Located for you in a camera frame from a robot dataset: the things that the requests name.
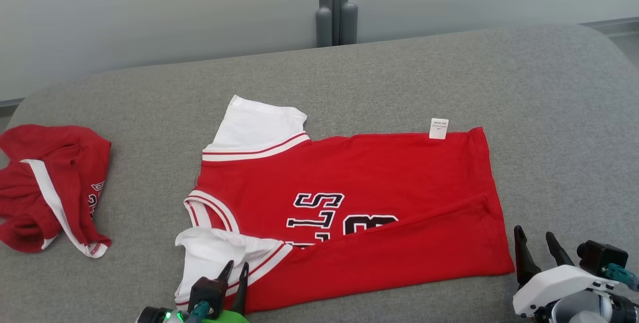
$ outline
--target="green plastic part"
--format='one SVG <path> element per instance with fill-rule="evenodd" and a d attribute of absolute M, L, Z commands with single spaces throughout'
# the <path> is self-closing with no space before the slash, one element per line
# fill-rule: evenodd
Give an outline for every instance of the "green plastic part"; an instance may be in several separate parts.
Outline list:
<path fill-rule="evenodd" d="M 231 312 L 230 310 L 223 310 L 216 320 L 204 319 L 202 323 L 249 323 L 249 321 L 247 321 L 242 314 Z"/>

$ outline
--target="gray floor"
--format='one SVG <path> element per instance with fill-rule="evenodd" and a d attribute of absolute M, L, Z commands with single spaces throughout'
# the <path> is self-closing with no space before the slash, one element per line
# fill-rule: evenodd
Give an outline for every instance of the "gray floor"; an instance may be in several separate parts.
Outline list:
<path fill-rule="evenodd" d="M 626 54 L 630 62 L 639 70 L 639 22 L 610 22 L 587 24 L 607 35 Z M 15 107 L 0 107 L 0 133 L 4 132 Z"/>

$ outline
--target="white care label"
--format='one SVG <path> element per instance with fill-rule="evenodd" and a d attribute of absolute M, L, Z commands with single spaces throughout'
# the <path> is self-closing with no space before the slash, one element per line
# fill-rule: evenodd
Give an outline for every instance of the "white care label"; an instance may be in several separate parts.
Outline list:
<path fill-rule="evenodd" d="M 431 132 L 429 132 L 428 137 L 434 139 L 444 139 L 446 138 L 446 130 L 448 129 L 448 120 L 443 118 L 432 118 L 431 119 Z"/>

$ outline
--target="gray fabric surface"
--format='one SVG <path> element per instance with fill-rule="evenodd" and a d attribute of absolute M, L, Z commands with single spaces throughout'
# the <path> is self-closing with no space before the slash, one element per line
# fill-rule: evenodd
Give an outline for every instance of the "gray fabric surface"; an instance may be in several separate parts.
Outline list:
<path fill-rule="evenodd" d="M 589 28 L 491 29 L 132 68 L 30 96 L 11 127 L 83 125 L 112 141 L 95 222 L 114 244 L 98 260 L 64 236 L 34 255 L 0 246 L 0 321 L 132 322 L 146 305 L 172 307 L 183 266 L 173 242 L 189 227 L 182 200 L 235 93 L 297 107 L 312 139 L 427 131 L 432 117 L 454 131 L 483 126 L 511 248 L 520 224 L 544 269 L 552 230 L 573 259 L 594 239 L 628 250 L 639 272 L 639 72 Z M 514 275 L 465 278 L 251 321 L 521 322 L 516 287 Z"/>

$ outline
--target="red fabric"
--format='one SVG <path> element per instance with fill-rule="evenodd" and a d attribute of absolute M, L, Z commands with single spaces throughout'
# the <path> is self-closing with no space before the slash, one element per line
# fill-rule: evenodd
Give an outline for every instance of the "red fabric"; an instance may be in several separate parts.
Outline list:
<path fill-rule="evenodd" d="M 61 230 L 34 173 L 23 159 L 43 161 L 72 234 L 80 243 L 111 241 L 91 220 L 109 164 L 110 142 L 86 127 L 22 125 L 0 136 L 9 165 L 0 171 L 0 240 L 20 252 L 39 252 Z"/>
<path fill-rule="evenodd" d="M 237 233 L 298 246 L 251 284 L 249 312 L 514 271 L 481 127 L 445 139 L 331 137 L 270 157 L 203 161 L 196 190 L 232 214 L 207 206 L 214 228 L 232 218 Z M 335 198 L 313 207 L 320 193 L 342 195 L 338 207 Z M 291 218 L 327 224 L 290 227 Z"/>

